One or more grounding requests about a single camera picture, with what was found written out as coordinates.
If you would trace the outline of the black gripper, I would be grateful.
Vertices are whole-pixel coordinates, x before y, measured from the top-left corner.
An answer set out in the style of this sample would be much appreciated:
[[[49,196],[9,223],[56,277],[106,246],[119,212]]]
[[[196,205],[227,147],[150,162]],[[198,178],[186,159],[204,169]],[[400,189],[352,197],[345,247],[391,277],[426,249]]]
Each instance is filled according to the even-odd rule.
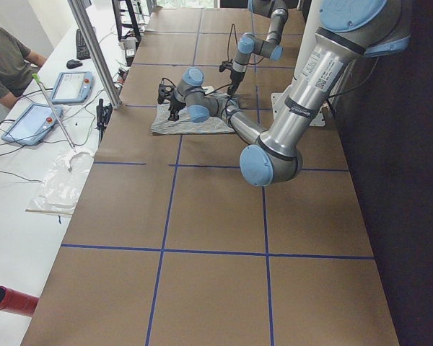
[[[229,96],[232,96],[235,94],[240,83],[243,81],[244,77],[245,77],[244,71],[240,72],[240,71],[236,71],[234,69],[231,70],[231,74],[230,74],[231,84],[228,86],[228,89],[227,89],[227,94]]]
[[[178,121],[179,112],[183,109],[183,102],[180,101],[179,97],[172,93],[170,96],[170,106],[169,106],[169,121]]]

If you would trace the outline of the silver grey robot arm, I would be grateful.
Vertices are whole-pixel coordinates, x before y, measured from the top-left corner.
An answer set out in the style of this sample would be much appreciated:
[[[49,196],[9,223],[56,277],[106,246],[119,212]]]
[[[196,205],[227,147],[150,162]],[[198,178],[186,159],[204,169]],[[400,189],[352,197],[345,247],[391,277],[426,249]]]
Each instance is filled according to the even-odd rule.
[[[235,57],[223,61],[219,71],[230,71],[228,95],[233,95],[242,83],[252,55],[278,61],[283,53],[281,46],[284,25],[289,18],[288,8],[284,1],[249,1],[248,10],[270,20],[264,40],[252,32],[244,33],[237,41]]]
[[[247,144],[240,154],[240,170],[250,184],[285,182],[300,172],[297,144],[348,64],[407,48],[412,6],[411,1],[322,1],[315,47],[279,99],[270,128],[250,120],[231,97],[207,95],[198,68],[187,69],[178,84],[160,85],[157,101],[169,102],[171,121],[187,110],[195,123],[217,117],[232,128]]]

